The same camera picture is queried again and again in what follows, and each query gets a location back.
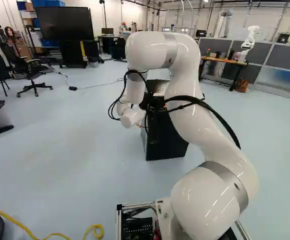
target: black cable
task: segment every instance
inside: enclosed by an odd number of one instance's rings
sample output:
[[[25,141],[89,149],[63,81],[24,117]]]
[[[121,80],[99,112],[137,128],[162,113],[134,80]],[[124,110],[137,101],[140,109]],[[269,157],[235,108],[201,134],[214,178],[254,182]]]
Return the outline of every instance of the black cable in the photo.
[[[220,70],[221,70],[221,67],[223,66],[224,62],[222,62],[217,70],[217,75],[221,78],[220,76]]]
[[[194,97],[194,96],[187,96],[187,95],[179,95],[179,96],[172,96],[166,100],[164,100],[164,104],[171,102],[171,101],[187,101],[193,104],[197,104],[203,108],[208,109],[210,112],[212,112],[215,117],[220,121],[220,123],[225,127],[225,129],[227,130],[227,132],[229,133],[229,135],[231,136],[231,138],[233,139],[235,145],[241,149],[241,145],[240,142],[235,134],[235,132],[233,131],[233,129],[230,127],[230,125],[224,120],[224,118],[222,118],[221,115],[218,114],[218,112],[216,112],[210,105],[208,105],[206,102]]]
[[[212,112],[215,117],[220,121],[220,123],[225,127],[225,129],[227,130],[227,132],[229,133],[229,135],[231,136],[231,138],[233,139],[235,145],[241,149],[241,145],[240,145],[240,142],[235,134],[235,132],[233,131],[233,129],[230,127],[230,125],[225,121],[224,118],[222,118],[221,115],[218,114],[218,112],[216,112],[210,105],[208,105],[206,102],[204,102],[204,98],[202,99],[198,99],[194,96],[188,96],[188,95],[178,95],[178,96],[173,96],[173,97],[170,97],[168,99],[165,99],[164,101],[161,102],[161,104],[157,104],[154,106],[154,108],[151,109],[151,104],[153,103],[153,99],[155,99],[156,97],[153,96],[153,93],[150,91],[147,83],[146,83],[146,80],[145,78],[142,76],[142,73],[136,71],[136,70],[128,70],[124,77],[123,77],[123,80],[124,80],[124,88],[123,88],[123,91],[121,92],[120,96],[109,106],[108,108],[108,116],[113,119],[113,120],[117,120],[117,121],[120,121],[121,119],[120,118],[116,118],[114,117],[113,115],[113,110],[114,110],[114,107],[115,105],[118,103],[118,101],[121,99],[121,97],[123,96],[124,92],[125,92],[125,89],[126,89],[126,85],[127,85],[127,76],[128,74],[130,73],[135,73],[135,74],[138,74],[141,79],[144,81],[145,83],[145,86],[147,88],[147,92],[148,92],[148,96],[145,97],[143,99],[143,102],[140,103],[140,108],[145,110],[146,111],[146,114],[145,114],[145,118],[144,118],[144,128],[145,128],[145,131],[147,134],[149,134],[148,132],[148,127],[147,127],[147,118],[149,116],[149,114],[155,114],[155,111],[156,110],[159,110],[160,108],[162,108],[162,106],[165,106],[166,103],[168,102],[171,102],[171,101],[186,101],[186,102],[189,102],[188,104],[185,104],[185,105],[181,105],[179,107],[176,107],[174,109],[170,109],[168,112],[173,112],[173,111],[176,111],[176,110],[180,110],[180,109],[183,109],[183,108],[186,108],[188,106],[191,106],[193,104],[197,104],[207,110],[209,110],[210,112]]]
[[[62,74],[61,72],[53,72],[54,74],[59,74],[59,75],[62,75],[64,77],[66,77],[66,85],[69,86],[69,87],[72,87],[69,85],[68,81],[69,81],[69,76],[65,75],[65,74]],[[123,78],[118,78],[116,81],[113,81],[113,82],[109,82],[109,83],[104,83],[104,84],[99,84],[99,85],[92,85],[92,86],[87,86],[87,87],[76,87],[78,90],[84,90],[84,89],[90,89],[90,88],[96,88],[96,87],[101,87],[101,86],[107,86],[107,85],[111,85],[111,84],[115,84],[117,82],[122,82],[123,81]]]
[[[219,86],[223,86],[223,87],[230,87],[231,86],[230,83],[226,83],[226,82],[219,82],[219,81],[209,80],[209,79],[206,79],[206,80],[211,81],[211,82],[207,82],[203,79],[201,81],[201,83],[205,83],[205,84],[209,84],[209,85],[219,85]]]
[[[149,86],[145,80],[145,78],[143,77],[142,74],[146,73],[146,72],[138,72],[136,70],[128,70],[125,74],[124,74],[124,77],[123,77],[123,81],[124,81],[124,88],[123,88],[123,91],[121,92],[121,94],[119,95],[119,97],[109,106],[108,108],[108,116],[113,119],[113,120],[116,120],[116,121],[120,121],[121,118],[120,117],[115,117],[114,116],[114,108],[116,106],[116,104],[120,101],[120,99],[122,98],[124,92],[125,92],[125,89],[126,89],[126,85],[127,85],[127,76],[129,74],[138,74],[141,79],[143,80],[143,82],[145,83],[145,86],[146,86],[146,89],[147,89],[147,92],[150,94],[150,95],[153,95],[152,92],[150,91],[149,89]]]

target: blue bin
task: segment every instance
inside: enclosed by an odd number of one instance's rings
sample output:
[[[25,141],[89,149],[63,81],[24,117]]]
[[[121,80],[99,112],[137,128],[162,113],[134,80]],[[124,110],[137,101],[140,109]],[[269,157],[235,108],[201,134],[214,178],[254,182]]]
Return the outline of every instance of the blue bin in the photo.
[[[34,7],[46,7],[46,0],[31,0]]]
[[[18,10],[26,10],[26,5],[24,1],[18,1],[17,7],[18,7]]]
[[[41,38],[40,42],[43,45],[43,47],[58,47],[60,45],[60,42],[57,40],[46,40]]]
[[[45,5],[47,7],[65,7],[65,2],[60,0],[46,0]]]
[[[37,18],[33,18],[32,22],[34,24],[34,28],[41,28],[40,22]]]

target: black cabinet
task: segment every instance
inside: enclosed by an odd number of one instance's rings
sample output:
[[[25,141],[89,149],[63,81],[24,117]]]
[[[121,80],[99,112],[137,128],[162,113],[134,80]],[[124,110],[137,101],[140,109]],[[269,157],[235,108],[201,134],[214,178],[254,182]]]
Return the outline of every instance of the black cabinet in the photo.
[[[151,91],[165,89],[168,80],[148,80],[147,84]],[[157,100],[163,100],[163,96],[157,96]],[[141,129],[141,138],[146,154],[146,160],[161,160],[184,157],[189,143],[181,138],[171,121],[166,108],[155,111],[146,120],[147,131]]]

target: wooden desk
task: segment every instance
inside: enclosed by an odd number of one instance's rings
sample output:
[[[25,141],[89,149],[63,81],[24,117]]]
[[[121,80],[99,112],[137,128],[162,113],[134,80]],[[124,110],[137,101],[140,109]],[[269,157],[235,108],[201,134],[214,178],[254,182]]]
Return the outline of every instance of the wooden desk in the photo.
[[[234,90],[235,84],[238,81],[238,77],[239,77],[239,74],[241,72],[241,69],[243,67],[247,67],[249,65],[248,62],[242,62],[242,61],[237,61],[237,60],[228,60],[227,58],[216,58],[213,56],[202,56],[201,59],[202,59],[202,63],[199,66],[199,71],[198,71],[199,81],[202,80],[202,72],[203,72],[206,61],[214,61],[214,62],[221,62],[221,63],[227,63],[227,64],[234,64],[234,65],[238,66],[236,75],[234,77],[234,81],[229,88],[229,91],[231,91],[231,92]]]

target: black monitor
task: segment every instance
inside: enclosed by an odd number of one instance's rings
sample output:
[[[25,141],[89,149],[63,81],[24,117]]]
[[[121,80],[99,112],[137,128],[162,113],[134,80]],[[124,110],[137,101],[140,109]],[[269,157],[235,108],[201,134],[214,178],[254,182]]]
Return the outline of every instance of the black monitor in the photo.
[[[101,28],[102,34],[114,34],[114,28]]]
[[[206,37],[206,30],[196,30],[196,34],[195,34],[195,36],[196,37]]]
[[[87,7],[36,7],[40,30],[47,40],[94,40],[91,12]]]

